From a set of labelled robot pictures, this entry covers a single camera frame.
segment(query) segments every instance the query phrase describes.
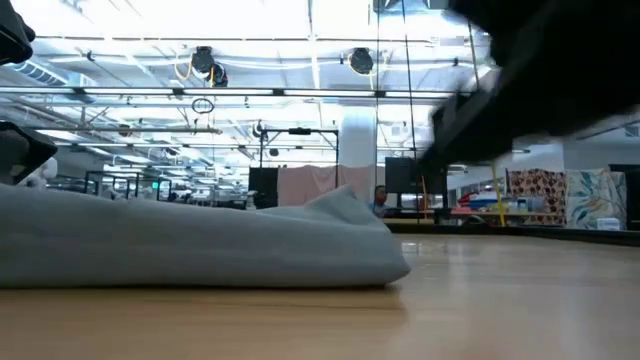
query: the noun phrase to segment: metal beam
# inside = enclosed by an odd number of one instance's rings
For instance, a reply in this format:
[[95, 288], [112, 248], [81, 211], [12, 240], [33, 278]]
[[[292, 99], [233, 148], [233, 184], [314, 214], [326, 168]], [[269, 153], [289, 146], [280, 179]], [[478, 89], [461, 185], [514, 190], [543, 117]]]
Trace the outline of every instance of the metal beam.
[[69, 132], [114, 132], [114, 133], [210, 133], [217, 134], [220, 132], [219, 129], [215, 128], [202, 128], [202, 129], [194, 129], [194, 128], [117, 128], [117, 127], [29, 127], [28, 129], [35, 131], [46, 131], [46, 130], [56, 130], [56, 131], [69, 131]]

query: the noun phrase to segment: black monitor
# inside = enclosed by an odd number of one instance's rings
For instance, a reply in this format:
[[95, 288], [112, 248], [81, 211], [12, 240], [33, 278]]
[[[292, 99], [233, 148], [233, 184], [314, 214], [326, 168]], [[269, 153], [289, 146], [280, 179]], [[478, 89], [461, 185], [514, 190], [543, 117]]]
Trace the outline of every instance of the black monitor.
[[388, 193], [423, 193], [422, 179], [427, 194], [444, 194], [447, 191], [446, 169], [440, 173], [425, 173], [413, 158], [385, 158], [385, 188]]
[[249, 168], [249, 191], [258, 209], [278, 206], [278, 168]]

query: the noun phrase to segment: fluorescent light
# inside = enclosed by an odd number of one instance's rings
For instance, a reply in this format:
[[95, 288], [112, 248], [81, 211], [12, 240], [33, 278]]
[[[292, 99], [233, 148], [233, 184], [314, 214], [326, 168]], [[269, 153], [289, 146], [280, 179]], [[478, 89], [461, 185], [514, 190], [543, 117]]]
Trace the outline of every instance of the fluorescent light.
[[167, 172], [175, 176], [189, 176], [189, 173], [184, 170], [169, 170]]
[[340, 96], [340, 97], [373, 97], [374, 91], [361, 90], [285, 90], [288, 96]]
[[87, 147], [87, 149], [93, 153], [96, 153], [98, 155], [104, 155], [104, 156], [112, 156], [111, 153], [106, 152], [102, 149], [98, 149], [98, 148], [94, 148], [94, 147]]
[[151, 160], [144, 158], [142, 156], [133, 156], [133, 155], [118, 155], [119, 158], [126, 160], [126, 161], [131, 161], [131, 162], [135, 162], [135, 163], [139, 163], [139, 164], [148, 164], [150, 162], [152, 162]]
[[222, 89], [222, 88], [201, 88], [201, 89], [184, 89], [185, 95], [241, 95], [241, 96], [260, 96], [273, 95], [271, 89]]
[[150, 147], [172, 147], [172, 146], [182, 146], [180, 144], [132, 144], [133, 147], [146, 147], [146, 148], [150, 148]]
[[74, 94], [73, 88], [33, 87], [33, 86], [0, 86], [2, 94]]
[[173, 95], [171, 88], [84, 88], [91, 95]]
[[127, 144], [119, 143], [79, 143], [79, 146], [97, 146], [97, 147], [127, 147]]
[[52, 138], [60, 139], [60, 140], [69, 140], [69, 141], [82, 141], [86, 140], [85, 138], [78, 136], [76, 134], [72, 134], [68, 131], [60, 131], [60, 130], [37, 130], [42, 135], [47, 135]]
[[446, 99], [453, 95], [452, 92], [433, 91], [387, 91], [387, 97], [393, 98], [414, 98], [414, 99]]

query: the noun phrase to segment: pink curtain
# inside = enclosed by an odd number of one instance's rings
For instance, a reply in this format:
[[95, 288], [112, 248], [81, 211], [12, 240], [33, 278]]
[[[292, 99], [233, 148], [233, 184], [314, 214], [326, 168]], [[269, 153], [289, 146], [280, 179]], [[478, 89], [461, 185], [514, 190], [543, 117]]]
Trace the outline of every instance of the pink curtain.
[[[373, 166], [338, 167], [338, 186], [351, 184], [358, 198], [368, 200]], [[336, 188], [336, 167], [303, 166], [278, 171], [278, 205], [299, 206]]]

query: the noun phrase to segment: black object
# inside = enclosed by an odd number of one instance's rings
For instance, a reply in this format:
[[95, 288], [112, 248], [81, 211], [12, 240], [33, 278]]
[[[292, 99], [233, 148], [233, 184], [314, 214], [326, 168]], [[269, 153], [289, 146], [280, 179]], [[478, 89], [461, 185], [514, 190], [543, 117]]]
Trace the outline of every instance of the black object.
[[388, 193], [395, 194], [446, 194], [447, 171], [446, 169], [433, 169], [423, 171], [413, 158], [387, 157], [384, 159], [385, 188]]
[[368, 48], [355, 48], [349, 58], [349, 66], [353, 71], [362, 75], [369, 75], [373, 70], [373, 58]]
[[0, 65], [21, 63], [33, 55], [30, 43], [36, 33], [13, 10], [9, 0], [0, 0]]
[[611, 171], [623, 172], [627, 184], [627, 230], [640, 230], [640, 165], [609, 165]]
[[422, 180], [412, 158], [387, 157], [384, 166], [384, 184], [388, 193], [422, 193]]
[[46, 136], [0, 122], [0, 182], [18, 184], [57, 151]]
[[224, 67], [215, 62], [210, 46], [198, 46], [196, 52], [191, 57], [191, 66], [201, 74], [211, 76], [213, 71], [213, 84], [215, 87], [226, 87], [229, 85], [229, 78]]
[[[640, 34], [636, 1], [455, 0], [450, 8], [491, 35], [503, 69], [491, 92], [453, 106], [450, 124], [422, 157], [425, 168], [464, 154], [492, 160], [517, 137], [565, 136], [640, 103], [640, 70], [623, 63]], [[585, 32], [595, 29], [609, 40], [594, 46]]]
[[257, 209], [278, 206], [278, 168], [249, 168], [249, 191]]

